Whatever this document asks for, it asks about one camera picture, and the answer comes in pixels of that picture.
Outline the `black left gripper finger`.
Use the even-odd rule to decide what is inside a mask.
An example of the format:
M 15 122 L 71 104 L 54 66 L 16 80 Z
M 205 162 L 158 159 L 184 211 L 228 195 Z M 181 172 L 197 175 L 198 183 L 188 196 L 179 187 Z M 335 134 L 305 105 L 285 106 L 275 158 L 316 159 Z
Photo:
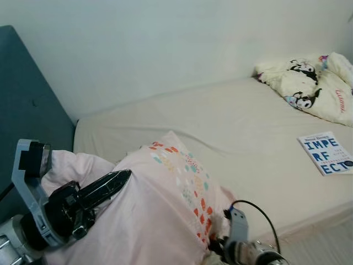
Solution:
M 83 188 L 83 209 L 95 209 L 111 199 L 128 182 L 132 175 L 130 169 L 109 172 Z

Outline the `pink pillow with dotted print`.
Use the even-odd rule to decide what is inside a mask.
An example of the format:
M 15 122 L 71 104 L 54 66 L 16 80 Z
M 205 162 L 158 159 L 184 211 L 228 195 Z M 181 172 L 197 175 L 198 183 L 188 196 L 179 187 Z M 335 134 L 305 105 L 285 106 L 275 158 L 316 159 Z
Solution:
M 83 152 L 54 150 L 42 179 L 51 193 L 75 180 L 86 187 L 122 169 L 124 187 L 98 208 L 85 237 L 48 251 L 48 265 L 197 265 L 209 240 L 225 236 L 224 210 L 235 197 L 169 132 L 116 164 Z

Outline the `white book with blue letters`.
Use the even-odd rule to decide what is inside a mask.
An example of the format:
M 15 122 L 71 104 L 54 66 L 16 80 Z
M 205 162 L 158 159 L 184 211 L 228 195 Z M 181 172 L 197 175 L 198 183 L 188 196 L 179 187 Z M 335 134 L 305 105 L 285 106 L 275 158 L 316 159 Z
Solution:
M 335 138 L 333 132 L 320 132 L 298 137 L 297 140 L 322 175 L 352 172 L 353 156 Z

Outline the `cream cartoon print quilt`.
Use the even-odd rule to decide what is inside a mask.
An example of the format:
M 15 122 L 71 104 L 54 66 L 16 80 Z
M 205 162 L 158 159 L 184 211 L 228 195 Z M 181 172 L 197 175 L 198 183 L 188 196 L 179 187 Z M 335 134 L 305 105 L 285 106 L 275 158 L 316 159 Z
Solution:
M 255 66 L 255 73 L 293 108 L 353 126 L 353 65 L 344 55 L 265 61 Z

